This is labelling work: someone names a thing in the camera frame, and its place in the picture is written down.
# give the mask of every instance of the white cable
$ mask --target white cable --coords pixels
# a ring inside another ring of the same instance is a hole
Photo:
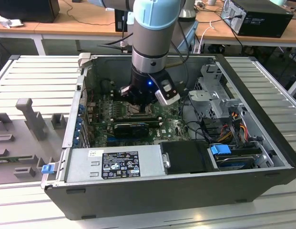
[[[199,54],[201,53],[201,48],[202,48],[202,45],[201,45],[201,44],[202,44],[203,37],[204,37],[206,31],[209,30],[209,29],[214,29],[214,27],[208,27],[208,28],[205,29],[205,31],[203,32],[202,37],[201,37],[201,40],[200,40],[200,44],[199,44],[199,45],[200,45],[200,47],[199,47],[199,51],[198,51]]]
[[[202,40],[203,40],[203,37],[204,37],[204,35],[205,35],[205,33],[207,32],[207,30],[209,30],[209,29],[215,29],[215,27],[214,26],[212,26],[212,22],[214,22],[214,21],[210,21],[209,22],[209,27],[203,32],[203,34],[202,34],[202,37],[201,37],[201,40],[200,40],[200,43],[199,43],[199,51],[198,51],[198,53],[200,54],[201,53],[201,48],[202,48]]]

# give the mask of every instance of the black plastic cover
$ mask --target black plastic cover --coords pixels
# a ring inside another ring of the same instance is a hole
[[[202,141],[161,142],[162,154],[169,156],[166,174],[213,172],[206,144]]]

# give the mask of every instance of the metal table leg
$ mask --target metal table leg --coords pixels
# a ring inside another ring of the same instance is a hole
[[[33,39],[33,41],[35,43],[35,47],[37,48],[38,54],[40,56],[46,56],[47,52],[45,51],[44,46],[43,46],[42,36],[40,34],[33,34],[31,38]]]
[[[76,47],[77,47],[77,51],[78,52],[81,52],[82,49],[81,49],[81,44],[80,44],[80,40],[76,40]]]

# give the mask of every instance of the light blue robot joint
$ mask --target light blue robot joint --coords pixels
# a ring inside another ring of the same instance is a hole
[[[135,0],[133,12],[136,21],[149,30],[163,30],[177,20],[181,0]]]
[[[88,0],[89,3],[94,4],[96,6],[101,6],[101,7],[105,7],[102,0]]]

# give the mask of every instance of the sticker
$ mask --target sticker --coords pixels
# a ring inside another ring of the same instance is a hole
[[[102,156],[104,150],[100,149],[100,150],[89,150],[89,155],[88,157],[93,157],[93,156]]]
[[[0,160],[0,163],[8,163],[7,160]]]
[[[128,177],[140,177],[138,151],[102,154],[103,179],[117,179]]]

